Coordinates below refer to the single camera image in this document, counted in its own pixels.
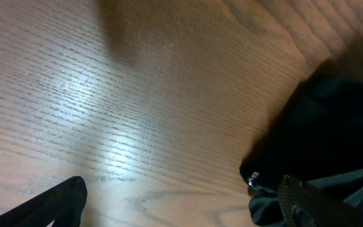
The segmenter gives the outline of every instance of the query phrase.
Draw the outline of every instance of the black garment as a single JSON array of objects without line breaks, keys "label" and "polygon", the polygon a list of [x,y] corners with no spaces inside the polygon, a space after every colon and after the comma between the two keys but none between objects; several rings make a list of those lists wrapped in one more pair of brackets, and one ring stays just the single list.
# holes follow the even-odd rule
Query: black garment
[{"label": "black garment", "polygon": [[363,83],[319,76],[300,84],[240,172],[260,193],[249,204],[260,226],[286,225],[276,193],[285,174],[363,210]]}]

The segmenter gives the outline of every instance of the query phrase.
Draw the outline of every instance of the brown wood table top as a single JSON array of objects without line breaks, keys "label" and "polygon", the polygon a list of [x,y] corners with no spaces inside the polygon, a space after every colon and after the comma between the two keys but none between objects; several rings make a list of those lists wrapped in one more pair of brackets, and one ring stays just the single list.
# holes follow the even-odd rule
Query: brown wood table top
[{"label": "brown wood table top", "polygon": [[0,0],[0,214],[80,175],[83,226],[253,226],[241,160],[342,55],[363,0]]}]

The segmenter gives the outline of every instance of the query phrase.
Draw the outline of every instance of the wooden surface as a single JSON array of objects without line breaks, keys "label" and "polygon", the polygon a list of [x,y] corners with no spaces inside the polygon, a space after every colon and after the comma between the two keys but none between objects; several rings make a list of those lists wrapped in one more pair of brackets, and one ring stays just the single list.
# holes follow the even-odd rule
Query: wooden surface
[{"label": "wooden surface", "polygon": [[0,0],[0,214],[80,175],[83,226],[253,226],[241,160],[341,55],[363,0]]}]

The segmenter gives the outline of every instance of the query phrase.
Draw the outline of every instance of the crumpled black cloth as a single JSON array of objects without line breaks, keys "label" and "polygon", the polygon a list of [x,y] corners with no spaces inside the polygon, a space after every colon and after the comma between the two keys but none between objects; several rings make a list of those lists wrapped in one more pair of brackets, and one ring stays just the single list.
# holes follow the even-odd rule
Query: crumpled black cloth
[{"label": "crumpled black cloth", "polygon": [[318,76],[300,84],[240,174],[259,192],[252,220],[285,226],[277,186],[294,175],[363,211],[363,83]]}]

